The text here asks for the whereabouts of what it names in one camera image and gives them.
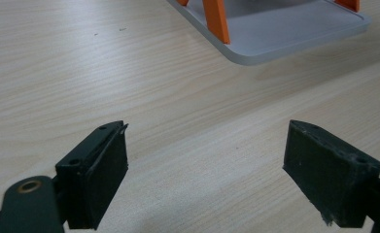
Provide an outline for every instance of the orange plastic leg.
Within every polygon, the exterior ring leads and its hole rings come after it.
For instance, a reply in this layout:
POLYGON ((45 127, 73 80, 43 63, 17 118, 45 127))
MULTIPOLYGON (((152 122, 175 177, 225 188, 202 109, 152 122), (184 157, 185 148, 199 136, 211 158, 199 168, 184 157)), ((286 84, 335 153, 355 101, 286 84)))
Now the orange plastic leg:
POLYGON ((335 0, 334 2, 352 10, 353 12, 358 12, 360 10, 360 0, 335 0))
POLYGON ((229 44, 224 0, 202 0, 202 3, 204 5, 208 29, 224 44, 229 44))
POLYGON ((177 2, 182 6, 186 6, 189 3, 189 0, 177 0, 177 2))

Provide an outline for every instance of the orange support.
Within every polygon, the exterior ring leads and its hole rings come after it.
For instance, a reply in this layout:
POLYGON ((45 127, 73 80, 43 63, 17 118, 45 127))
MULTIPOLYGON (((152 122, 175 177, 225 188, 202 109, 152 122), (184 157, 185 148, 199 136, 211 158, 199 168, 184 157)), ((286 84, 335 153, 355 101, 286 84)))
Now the orange support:
POLYGON ((189 3, 189 0, 177 0, 177 2, 182 6, 186 6, 189 3))
POLYGON ((334 2, 353 12, 358 12, 360 10, 360 0, 335 0, 334 2))
POLYGON ((224 0, 202 0, 202 3, 208 29, 224 44, 229 44, 224 0))

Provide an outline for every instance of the screw hole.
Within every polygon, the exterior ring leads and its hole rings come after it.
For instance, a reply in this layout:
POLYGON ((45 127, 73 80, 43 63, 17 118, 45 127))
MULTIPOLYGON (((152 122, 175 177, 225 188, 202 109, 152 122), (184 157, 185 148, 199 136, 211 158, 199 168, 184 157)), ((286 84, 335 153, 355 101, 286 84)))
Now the screw hole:
POLYGON ((78 159, 78 158, 76 158, 76 159, 71 159, 71 160, 69 161, 69 165, 78 165, 78 164, 80 164, 80 163, 81 163, 81 160, 78 159))
POLYGON ((29 193, 35 191, 41 186, 40 181, 29 181, 27 183, 23 183, 20 187, 17 188, 18 193, 29 193))

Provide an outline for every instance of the gray tray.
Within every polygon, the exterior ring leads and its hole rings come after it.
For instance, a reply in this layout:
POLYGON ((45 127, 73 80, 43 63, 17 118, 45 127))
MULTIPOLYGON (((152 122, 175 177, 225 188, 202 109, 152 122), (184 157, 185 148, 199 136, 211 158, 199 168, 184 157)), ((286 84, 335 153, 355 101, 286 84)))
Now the gray tray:
POLYGON ((206 27, 202 0, 186 7, 168 0, 226 58, 242 65, 268 60, 363 33, 369 17, 329 0, 225 0, 231 43, 206 27))

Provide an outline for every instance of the wood grain surface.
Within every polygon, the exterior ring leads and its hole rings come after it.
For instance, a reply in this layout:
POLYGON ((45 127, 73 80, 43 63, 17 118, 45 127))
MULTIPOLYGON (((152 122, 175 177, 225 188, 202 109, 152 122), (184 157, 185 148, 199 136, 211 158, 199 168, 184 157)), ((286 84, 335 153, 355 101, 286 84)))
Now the wood grain surface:
POLYGON ((123 119, 129 171, 97 232, 369 232, 326 226, 282 170, 292 118, 380 160, 380 1, 362 13, 360 36, 246 67, 166 0, 0 0, 0 208, 123 119))

